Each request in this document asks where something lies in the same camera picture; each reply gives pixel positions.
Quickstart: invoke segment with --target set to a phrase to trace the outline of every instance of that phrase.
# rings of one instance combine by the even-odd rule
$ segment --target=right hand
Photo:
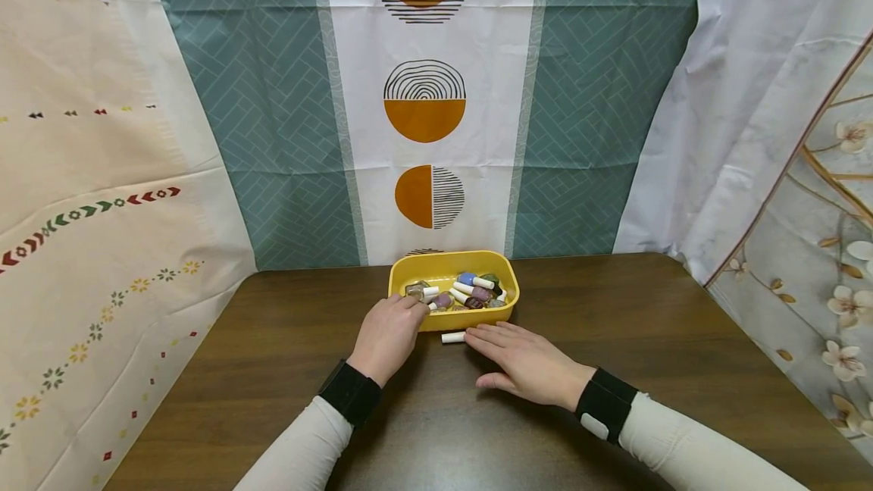
[[[501,389],[536,404],[575,411],[595,368],[574,362],[543,336],[510,323],[468,328],[465,342],[494,360],[505,373],[476,380],[481,389]]]

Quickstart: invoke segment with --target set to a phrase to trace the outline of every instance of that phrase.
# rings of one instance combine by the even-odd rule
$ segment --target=white sleeve
[[[675,489],[806,489],[773,464],[637,393],[618,443]]]
[[[234,491],[321,491],[351,437],[351,424],[325,399],[315,397]]]

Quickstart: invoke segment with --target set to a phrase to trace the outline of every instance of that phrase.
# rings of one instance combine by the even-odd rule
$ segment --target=beige fabric backdrop
[[[4,491],[102,486],[254,272],[202,111],[161,94],[184,67],[151,82],[183,66],[154,8],[0,0]]]

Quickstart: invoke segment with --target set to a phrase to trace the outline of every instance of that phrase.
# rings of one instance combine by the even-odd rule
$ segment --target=hand
[[[464,338],[506,372],[480,376],[476,387],[481,389],[501,389],[536,404],[575,411],[595,374],[595,369],[575,363],[545,337],[515,324],[479,324],[468,328]]]
[[[415,298],[395,294],[380,300],[364,317],[355,351],[346,363],[384,388],[409,358],[421,322],[429,313]]]

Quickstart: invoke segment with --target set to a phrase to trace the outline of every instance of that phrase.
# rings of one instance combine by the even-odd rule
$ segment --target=white curtain panel
[[[699,0],[699,12],[614,250],[666,252],[705,283],[873,27],[873,0]]]
[[[99,489],[252,247],[159,0],[0,11],[0,489]]]

